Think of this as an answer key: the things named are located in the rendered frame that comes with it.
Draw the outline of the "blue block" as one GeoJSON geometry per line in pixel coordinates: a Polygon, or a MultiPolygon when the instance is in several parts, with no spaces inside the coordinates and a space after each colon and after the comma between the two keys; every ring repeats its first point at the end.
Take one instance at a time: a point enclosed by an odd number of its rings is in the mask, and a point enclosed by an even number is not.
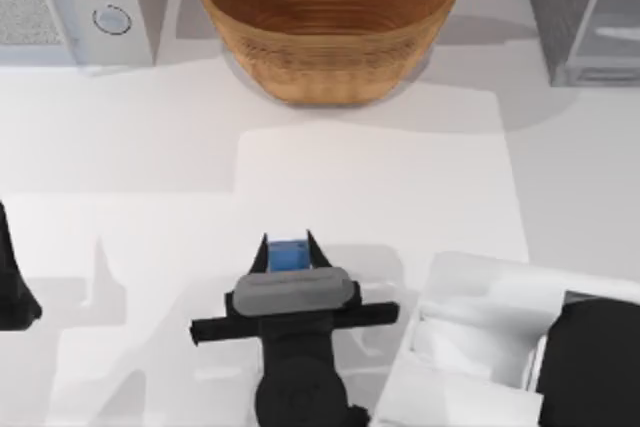
{"type": "Polygon", "coordinates": [[[268,271],[304,271],[311,268],[309,244],[306,240],[281,240],[268,243],[268,271]]]}

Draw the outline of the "pale grey rounded box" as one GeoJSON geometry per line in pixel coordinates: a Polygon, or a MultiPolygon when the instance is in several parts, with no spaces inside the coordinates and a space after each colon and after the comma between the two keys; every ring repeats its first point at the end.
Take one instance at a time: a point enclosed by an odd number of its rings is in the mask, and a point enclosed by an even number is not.
{"type": "Polygon", "coordinates": [[[246,317],[333,310],[355,293],[352,279],[338,267],[254,273],[243,276],[232,294],[246,317]]]}

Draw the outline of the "brown woven basket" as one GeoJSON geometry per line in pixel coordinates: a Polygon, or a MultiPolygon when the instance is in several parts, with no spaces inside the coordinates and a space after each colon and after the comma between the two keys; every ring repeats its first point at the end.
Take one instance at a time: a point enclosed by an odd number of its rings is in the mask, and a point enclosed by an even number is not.
{"type": "Polygon", "coordinates": [[[387,96],[434,44],[456,0],[201,0],[234,60],[291,104],[387,96]]]}

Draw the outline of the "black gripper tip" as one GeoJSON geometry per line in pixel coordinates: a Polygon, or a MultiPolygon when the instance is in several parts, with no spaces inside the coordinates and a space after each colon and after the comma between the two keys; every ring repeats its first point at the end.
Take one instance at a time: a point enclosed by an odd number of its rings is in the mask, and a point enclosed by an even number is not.
{"type": "Polygon", "coordinates": [[[0,201],[0,332],[26,331],[42,314],[18,266],[6,210],[0,201]]]}

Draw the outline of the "pale microwave oven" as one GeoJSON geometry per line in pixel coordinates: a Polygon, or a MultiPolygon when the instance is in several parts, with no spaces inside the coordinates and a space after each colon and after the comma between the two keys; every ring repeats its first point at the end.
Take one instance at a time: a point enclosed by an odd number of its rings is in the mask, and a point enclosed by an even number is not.
{"type": "Polygon", "coordinates": [[[149,66],[159,48],[168,0],[70,0],[80,68],[149,66]],[[125,10],[132,28],[112,36],[98,30],[92,13],[106,5],[125,10]]]}

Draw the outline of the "round grey microwave knob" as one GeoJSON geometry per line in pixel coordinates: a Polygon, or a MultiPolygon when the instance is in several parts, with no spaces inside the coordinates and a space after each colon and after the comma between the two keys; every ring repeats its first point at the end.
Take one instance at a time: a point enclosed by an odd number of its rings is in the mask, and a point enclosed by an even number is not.
{"type": "Polygon", "coordinates": [[[112,36],[124,35],[132,28],[129,14],[115,5],[106,5],[94,10],[92,20],[98,30],[112,36]]]}

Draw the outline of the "grey cabinet with dark inside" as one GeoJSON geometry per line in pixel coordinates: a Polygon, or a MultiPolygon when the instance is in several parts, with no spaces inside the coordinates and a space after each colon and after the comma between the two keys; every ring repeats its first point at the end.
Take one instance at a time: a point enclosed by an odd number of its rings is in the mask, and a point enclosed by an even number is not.
{"type": "Polygon", "coordinates": [[[554,87],[640,87],[640,0],[530,0],[554,87]]]}

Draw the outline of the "microwave door with speckled window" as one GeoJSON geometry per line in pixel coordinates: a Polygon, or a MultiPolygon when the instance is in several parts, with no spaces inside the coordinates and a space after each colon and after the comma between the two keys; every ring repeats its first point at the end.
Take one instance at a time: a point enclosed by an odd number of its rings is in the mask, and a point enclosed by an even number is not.
{"type": "Polygon", "coordinates": [[[70,0],[0,0],[0,67],[77,63],[70,0]]]}

